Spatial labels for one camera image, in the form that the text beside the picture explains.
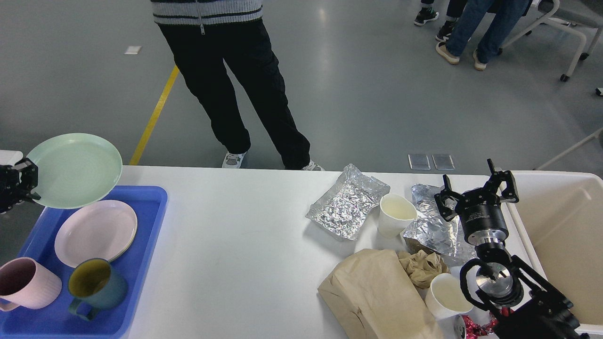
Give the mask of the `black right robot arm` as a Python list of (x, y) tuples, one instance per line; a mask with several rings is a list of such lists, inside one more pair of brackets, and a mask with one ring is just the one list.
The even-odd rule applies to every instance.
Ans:
[(587, 339), (578, 333), (573, 303), (547, 279), (505, 247), (509, 231), (501, 210), (504, 202), (519, 201), (512, 172), (498, 171), (487, 161), (490, 177), (482, 187), (457, 193), (448, 176), (434, 199), (440, 215), (459, 217), (464, 240), (473, 245), (476, 258), (461, 268), (460, 288), (478, 309), (497, 320), (500, 339)]

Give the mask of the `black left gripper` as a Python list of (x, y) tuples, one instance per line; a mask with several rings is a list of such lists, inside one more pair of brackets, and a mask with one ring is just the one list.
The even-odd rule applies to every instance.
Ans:
[(41, 196), (34, 190), (38, 186), (39, 170), (28, 158), (18, 161), (14, 168), (0, 166), (0, 213), (12, 210), (20, 202), (37, 202)]

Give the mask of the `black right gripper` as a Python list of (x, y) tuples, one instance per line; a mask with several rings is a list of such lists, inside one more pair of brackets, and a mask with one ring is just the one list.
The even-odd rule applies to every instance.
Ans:
[[(448, 176), (443, 175), (443, 189), (434, 195), (439, 214), (445, 221), (450, 222), (459, 215), (464, 239), (471, 245), (504, 242), (509, 233), (500, 204), (519, 202), (512, 172), (496, 169), (492, 159), (487, 159), (487, 163), (490, 177), (482, 188), (457, 193), (451, 189)], [(456, 207), (451, 208), (448, 202), (457, 202)]]

